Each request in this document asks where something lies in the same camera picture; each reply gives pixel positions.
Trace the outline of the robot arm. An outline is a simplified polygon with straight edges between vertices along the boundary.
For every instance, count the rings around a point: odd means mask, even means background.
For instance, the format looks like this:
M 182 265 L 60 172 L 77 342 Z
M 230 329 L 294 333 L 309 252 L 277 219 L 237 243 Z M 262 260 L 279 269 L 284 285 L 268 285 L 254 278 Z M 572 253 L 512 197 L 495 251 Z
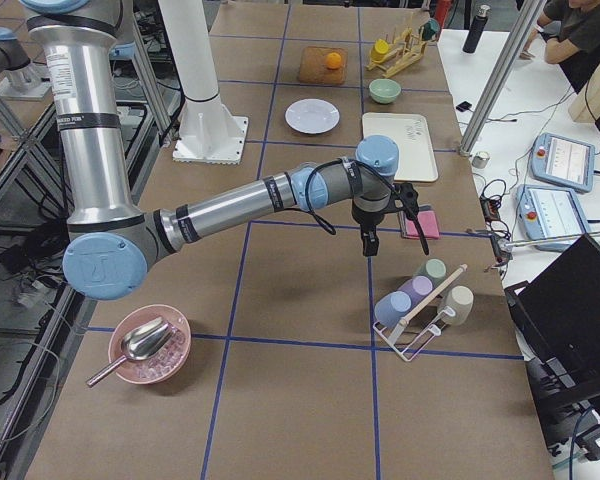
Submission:
M 150 268 L 204 237 L 279 211 L 311 213 L 350 200 L 364 253 L 377 251 L 376 225 L 395 193 L 399 150 L 385 136 L 360 142 L 353 157 L 305 163 L 174 211 L 133 202 L 109 63 L 125 16 L 122 2 L 27 1 L 30 36 L 46 55 L 74 209 L 63 257 L 68 283 L 113 300 L 136 290 Z

